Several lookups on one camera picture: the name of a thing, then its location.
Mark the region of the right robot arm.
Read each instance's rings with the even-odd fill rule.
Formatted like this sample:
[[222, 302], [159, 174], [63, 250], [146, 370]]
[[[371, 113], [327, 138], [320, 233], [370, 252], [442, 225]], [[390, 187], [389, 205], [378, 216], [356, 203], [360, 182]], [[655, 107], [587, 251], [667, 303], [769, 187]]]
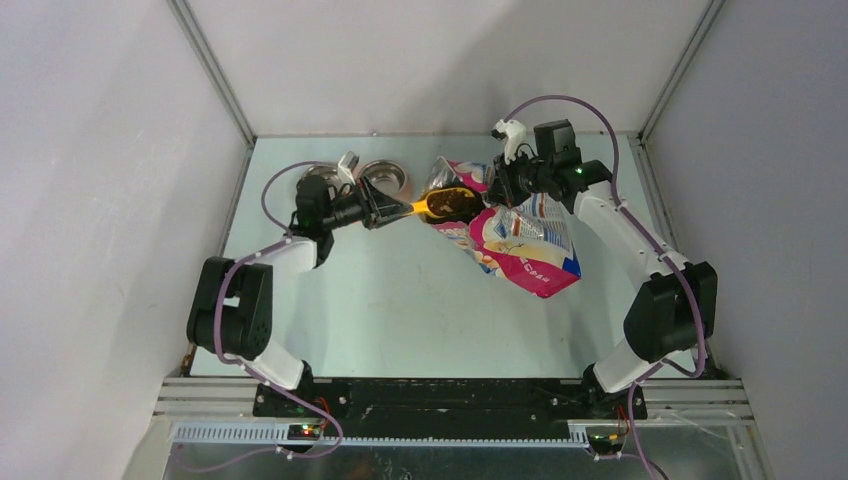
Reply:
[[[516, 207], [544, 194], [591, 229], [623, 267], [636, 296], [623, 320], [624, 338], [589, 369], [581, 392], [585, 411], [606, 418], [622, 403], [622, 390], [664, 366], [699, 377], [714, 331], [718, 276], [707, 262], [695, 264], [642, 224], [619, 195], [614, 168], [585, 161], [567, 120], [535, 127], [535, 155], [521, 152], [527, 128], [499, 120], [492, 135], [503, 144], [494, 160], [490, 201]], [[676, 366], [672, 356], [691, 350], [694, 368]]]

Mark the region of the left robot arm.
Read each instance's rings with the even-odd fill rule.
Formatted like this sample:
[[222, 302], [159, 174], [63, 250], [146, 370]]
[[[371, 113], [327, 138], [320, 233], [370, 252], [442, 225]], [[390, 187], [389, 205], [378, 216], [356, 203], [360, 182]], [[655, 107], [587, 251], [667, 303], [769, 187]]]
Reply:
[[377, 229], [411, 215], [413, 206], [360, 178], [341, 188], [320, 176], [296, 186], [295, 212], [281, 240], [241, 259], [209, 257], [201, 268], [187, 320], [190, 343], [279, 387], [277, 402], [292, 416], [316, 403], [308, 365], [273, 339], [274, 287], [321, 266], [335, 230], [359, 223]]

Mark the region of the colourful cat food bag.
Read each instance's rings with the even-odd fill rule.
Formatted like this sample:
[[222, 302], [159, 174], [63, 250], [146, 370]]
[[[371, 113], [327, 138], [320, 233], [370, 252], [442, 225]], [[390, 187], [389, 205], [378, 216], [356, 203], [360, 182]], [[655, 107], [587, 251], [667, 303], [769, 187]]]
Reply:
[[549, 298], [579, 281], [582, 271], [565, 207], [539, 193], [512, 208], [487, 204], [482, 194], [492, 173], [490, 165], [439, 156], [421, 194], [467, 187], [475, 192], [475, 206], [466, 214], [444, 219], [423, 215], [421, 220], [473, 258], [484, 273], [537, 297]]

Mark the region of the yellow plastic scoop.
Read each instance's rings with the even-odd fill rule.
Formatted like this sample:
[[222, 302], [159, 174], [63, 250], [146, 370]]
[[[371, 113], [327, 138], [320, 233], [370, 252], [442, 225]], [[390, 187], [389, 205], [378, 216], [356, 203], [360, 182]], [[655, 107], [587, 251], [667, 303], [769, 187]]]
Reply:
[[413, 214], [434, 219], [466, 214], [475, 206], [475, 193], [466, 187], [436, 189], [410, 204]]

